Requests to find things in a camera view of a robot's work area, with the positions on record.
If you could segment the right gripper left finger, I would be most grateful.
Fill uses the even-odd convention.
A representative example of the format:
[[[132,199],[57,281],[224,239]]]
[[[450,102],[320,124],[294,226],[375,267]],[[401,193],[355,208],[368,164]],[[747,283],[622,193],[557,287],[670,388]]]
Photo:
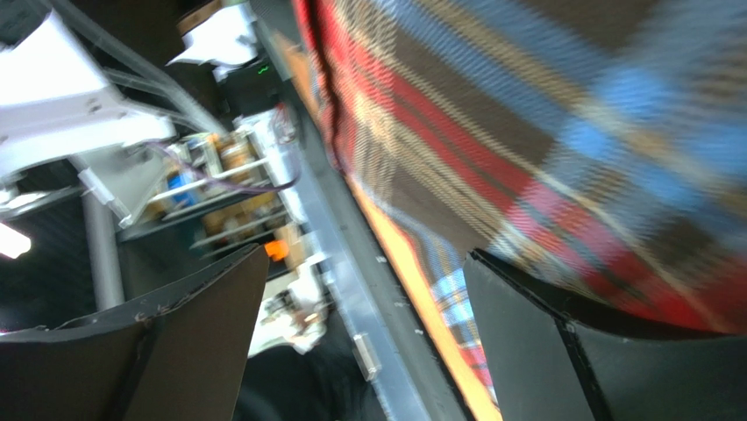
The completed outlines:
[[[3,334],[2,419],[231,419],[268,266],[247,246],[108,310]]]

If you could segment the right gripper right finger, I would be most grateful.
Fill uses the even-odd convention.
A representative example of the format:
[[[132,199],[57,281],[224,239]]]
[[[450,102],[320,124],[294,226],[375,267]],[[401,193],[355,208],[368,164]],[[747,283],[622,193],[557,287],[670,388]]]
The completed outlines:
[[[638,318],[479,249],[464,277],[505,419],[745,419],[745,337]]]

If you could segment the plaid long sleeve shirt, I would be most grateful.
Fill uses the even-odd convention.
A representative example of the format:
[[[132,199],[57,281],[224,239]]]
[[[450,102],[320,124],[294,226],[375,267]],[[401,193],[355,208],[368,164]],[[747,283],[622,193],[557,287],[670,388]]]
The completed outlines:
[[[480,248],[612,308],[746,330],[743,1],[297,1],[333,166],[459,386]]]

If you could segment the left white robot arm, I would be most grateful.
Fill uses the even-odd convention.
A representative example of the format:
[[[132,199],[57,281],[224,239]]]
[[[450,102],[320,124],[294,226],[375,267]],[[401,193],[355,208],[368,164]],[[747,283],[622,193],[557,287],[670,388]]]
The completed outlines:
[[[105,201],[148,197],[164,165],[150,147],[227,132],[204,65],[184,51],[177,1],[1,4],[1,180],[72,161]]]

